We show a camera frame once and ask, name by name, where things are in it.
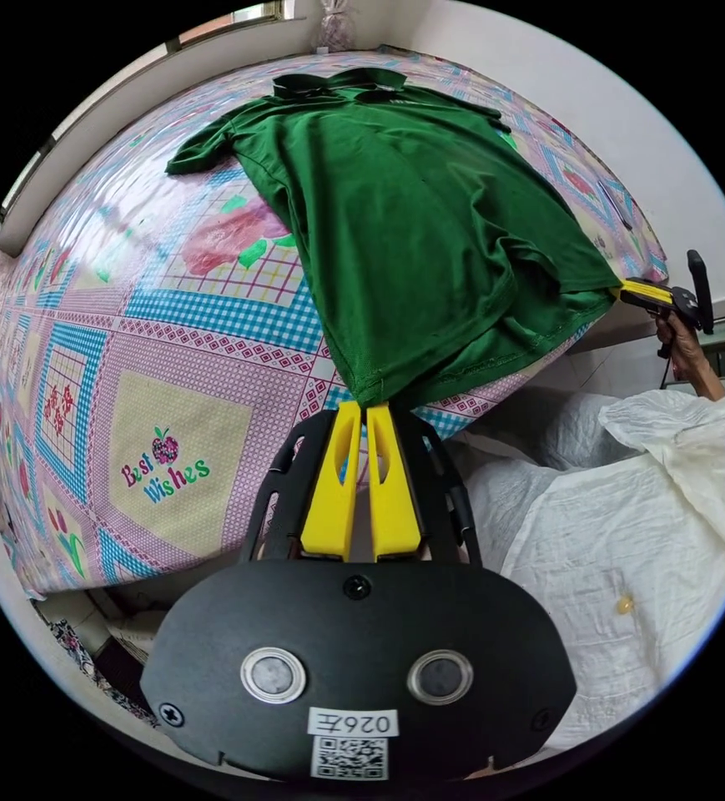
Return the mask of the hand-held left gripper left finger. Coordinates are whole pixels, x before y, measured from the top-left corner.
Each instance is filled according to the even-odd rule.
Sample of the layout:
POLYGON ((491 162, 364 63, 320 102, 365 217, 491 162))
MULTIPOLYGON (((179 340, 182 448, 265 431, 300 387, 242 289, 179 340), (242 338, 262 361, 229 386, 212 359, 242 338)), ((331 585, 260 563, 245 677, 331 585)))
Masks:
POLYGON ((302 551, 311 556, 341 561, 349 558, 360 439, 361 410, 354 401, 343 402, 330 428, 300 534, 302 551))

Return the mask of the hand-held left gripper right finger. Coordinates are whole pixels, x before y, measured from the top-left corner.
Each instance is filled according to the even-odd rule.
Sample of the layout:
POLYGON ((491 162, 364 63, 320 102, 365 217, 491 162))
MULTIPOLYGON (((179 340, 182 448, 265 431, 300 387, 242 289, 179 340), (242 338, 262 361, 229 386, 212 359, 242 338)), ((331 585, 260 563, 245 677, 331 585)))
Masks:
POLYGON ((423 559, 425 525, 418 481, 429 452, 420 422, 389 405, 366 412, 370 537, 375 559, 423 559))

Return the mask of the person's right hand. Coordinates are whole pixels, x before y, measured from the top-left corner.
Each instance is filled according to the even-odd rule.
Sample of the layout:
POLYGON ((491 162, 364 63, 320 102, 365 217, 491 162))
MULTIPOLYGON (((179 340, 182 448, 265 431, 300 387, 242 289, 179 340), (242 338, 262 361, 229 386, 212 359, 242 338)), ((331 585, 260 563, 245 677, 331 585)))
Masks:
POLYGON ((676 380, 696 387, 710 367, 694 330, 674 312, 656 317, 657 338, 669 350, 676 380))

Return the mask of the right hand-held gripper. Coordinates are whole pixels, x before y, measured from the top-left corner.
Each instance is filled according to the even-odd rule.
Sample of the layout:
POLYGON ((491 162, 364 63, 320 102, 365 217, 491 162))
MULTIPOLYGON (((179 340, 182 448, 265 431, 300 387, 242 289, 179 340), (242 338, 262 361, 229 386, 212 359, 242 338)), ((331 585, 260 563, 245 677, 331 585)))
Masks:
POLYGON ((624 280, 624 286, 618 290, 618 299, 656 317, 667 318, 673 312, 689 328, 703 329, 702 311, 696 295, 690 290, 631 278, 624 280))

